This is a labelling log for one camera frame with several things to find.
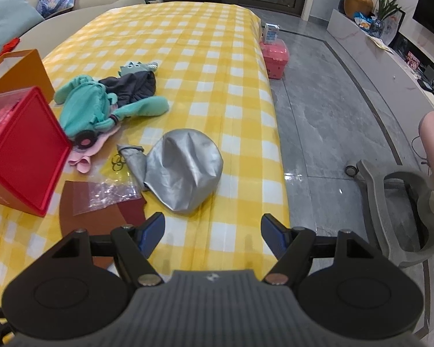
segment marble floor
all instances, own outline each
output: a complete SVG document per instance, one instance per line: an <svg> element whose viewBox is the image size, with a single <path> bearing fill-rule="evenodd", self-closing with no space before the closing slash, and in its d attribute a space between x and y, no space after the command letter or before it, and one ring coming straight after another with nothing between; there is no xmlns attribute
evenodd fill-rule
<svg viewBox="0 0 434 347"><path fill-rule="evenodd" d="M325 27L299 18L251 9L280 25L290 61L282 80L271 80L291 226L318 235L349 228L372 244L366 186L349 178L349 159L403 163L419 168L395 117L366 74ZM387 205L401 246L418 250L415 219L403 183L385 185ZM312 271L331 264L316 260ZM415 334L434 346L434 256L404 269L425 296Z"/></svg>

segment red box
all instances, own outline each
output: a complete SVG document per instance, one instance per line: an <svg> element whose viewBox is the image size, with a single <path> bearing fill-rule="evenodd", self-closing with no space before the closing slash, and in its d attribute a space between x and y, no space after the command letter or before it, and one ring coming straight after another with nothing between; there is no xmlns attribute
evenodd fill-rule
<svg viewBox="0 0 434 347"><path fill-rule="evenodd" d="M0 204L44 216L71 149L40 88L0 94Z"/></svg>
<svg viewBox="0 0 434 347"><path fill-rule="evenodd" d="M269 78L280 80L285 71L285 66L289 61L289 51L285 42L276 39L275 44L260 43L260 49L264 56L265 67Z"/></svg>

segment pink basket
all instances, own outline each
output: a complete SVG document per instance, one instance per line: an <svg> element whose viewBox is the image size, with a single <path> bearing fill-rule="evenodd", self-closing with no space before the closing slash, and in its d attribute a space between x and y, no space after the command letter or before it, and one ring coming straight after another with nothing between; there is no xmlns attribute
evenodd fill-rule
<svg viewBox="0 0 434 347"><path fill-rule="evenodd" d="M260 49L264 56L269 78L280 80L285 71L285 66L289 61L289 52L285 42L278 38L275 44L264 44L261 42Z"/></svg>

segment screw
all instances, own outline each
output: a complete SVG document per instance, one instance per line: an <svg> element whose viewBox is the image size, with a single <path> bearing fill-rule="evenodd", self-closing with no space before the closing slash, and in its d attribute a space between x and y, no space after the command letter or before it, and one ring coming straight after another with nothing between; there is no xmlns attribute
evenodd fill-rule
<svg viewBox="0 0 434 347"><path fill-rule="evenodd" d="M270 285L285 285L289 278L285 274L271 273L265 277L265 281Z"/></svg>
<svg viewBox="0 0 434 347"><path fill-rule="evenodd" d="M156 274L143 274L138 277L138 282L146 287L158 285L161 282L161 277Z"/></svg>

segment chair caster wheel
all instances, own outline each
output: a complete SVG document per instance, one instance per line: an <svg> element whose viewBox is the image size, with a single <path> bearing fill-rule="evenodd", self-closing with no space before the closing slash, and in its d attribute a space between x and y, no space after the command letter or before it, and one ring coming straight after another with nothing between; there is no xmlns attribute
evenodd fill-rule
<svg viewBox="0 0 434 347"><path fill-rule="evenodd" d="M355 177L359 173L359 169L357 168L357 164L350 160L346 163L344 172L346 172L347 176Z"/></svg>

